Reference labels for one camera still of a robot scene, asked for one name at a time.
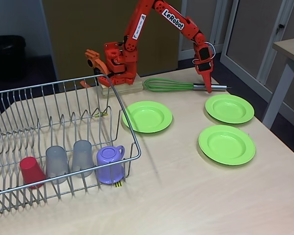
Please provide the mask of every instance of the green plate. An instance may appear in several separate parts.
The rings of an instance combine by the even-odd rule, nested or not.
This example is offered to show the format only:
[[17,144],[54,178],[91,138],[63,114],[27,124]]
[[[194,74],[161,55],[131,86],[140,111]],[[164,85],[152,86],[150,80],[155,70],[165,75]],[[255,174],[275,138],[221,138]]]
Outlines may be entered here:
[[244,123],[254,116],[254,108],[246,100],[231,94],[219,94],[206,101],[207,112],[226,123]]
[[198,138],[201,150],[212,160],[226,165],[241,165],[255,155],[253,140],[232,126],[216,125],[203,130]]
[[[166,129],[172,122],[172,113],[165,105],[153,101],[140,101],[129,105],[126,113],[133,130],[142,133],[154,133]],[[125,115],[123,122],[128,127]]]

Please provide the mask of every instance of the trash bin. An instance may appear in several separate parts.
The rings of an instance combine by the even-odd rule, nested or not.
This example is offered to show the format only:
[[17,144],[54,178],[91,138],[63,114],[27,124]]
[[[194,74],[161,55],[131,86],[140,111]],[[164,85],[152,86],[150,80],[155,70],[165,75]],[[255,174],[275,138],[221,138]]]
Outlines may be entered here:
[[0,81],[17,81],[26,75],[25,39],[0,36]]

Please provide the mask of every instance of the purple cup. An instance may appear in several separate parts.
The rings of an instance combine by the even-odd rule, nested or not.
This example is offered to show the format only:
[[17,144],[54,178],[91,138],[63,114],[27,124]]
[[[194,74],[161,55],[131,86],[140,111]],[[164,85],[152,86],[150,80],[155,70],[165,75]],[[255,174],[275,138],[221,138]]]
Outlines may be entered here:
[[[120,161],[125,153],[125,148],[120,145],[118,147],[107,146],[99,150],[97,153],[97,164],[105,165]],[[98,179],[104,184],[113,184],[120,181],[124,177],[124,171],[121,164],[115,164],[98,169]]]

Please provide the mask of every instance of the dish rack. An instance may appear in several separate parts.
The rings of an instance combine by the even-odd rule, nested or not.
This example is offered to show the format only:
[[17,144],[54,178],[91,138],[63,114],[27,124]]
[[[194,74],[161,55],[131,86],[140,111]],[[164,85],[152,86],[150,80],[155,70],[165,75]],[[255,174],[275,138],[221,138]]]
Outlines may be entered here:
[[[109,92],[115,97],[101,97],[97,78],[104,76],[111,84]],[[117,119],[112,111],[118,111]],[[94,75],[65,81],[57,81],[0,92],[0,213],[17,210],[19,206],[40,204],[49,198],[59,200],[64,194],[72,196],[79,190],[100,188],[98,169],[122,164],[123,180],[130,174],[131,161],[141,155],[139,143],[129,125],[130,134],[126,133],[122,144],[127,149],[124,158],[115,163],[95,165],[90,169],[68,173],[25,185],[20,173],[19,163],[28,156],[35,157],[40,167],[46,172],[45,152],[53,145],[62,146],[72,160],[73,144],[80,139],[92,144],[93,156],[106,145],[120,144],[120,119],[124,113],[130,123],[123,102],[113,87],[109,77]],[[93,173],[84,177],[84,173]],[[62,184],[52,181],[65,178]]]

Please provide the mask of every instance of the red cup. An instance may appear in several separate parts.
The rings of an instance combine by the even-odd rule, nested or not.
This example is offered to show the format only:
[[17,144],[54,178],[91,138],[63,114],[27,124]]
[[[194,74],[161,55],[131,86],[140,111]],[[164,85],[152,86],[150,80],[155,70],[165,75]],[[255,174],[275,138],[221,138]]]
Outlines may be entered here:
[[31,184],[46,179],[46,176],[38,165],[38,162],[33,157],[27,157],[21,160],[20,168],[25,184]]

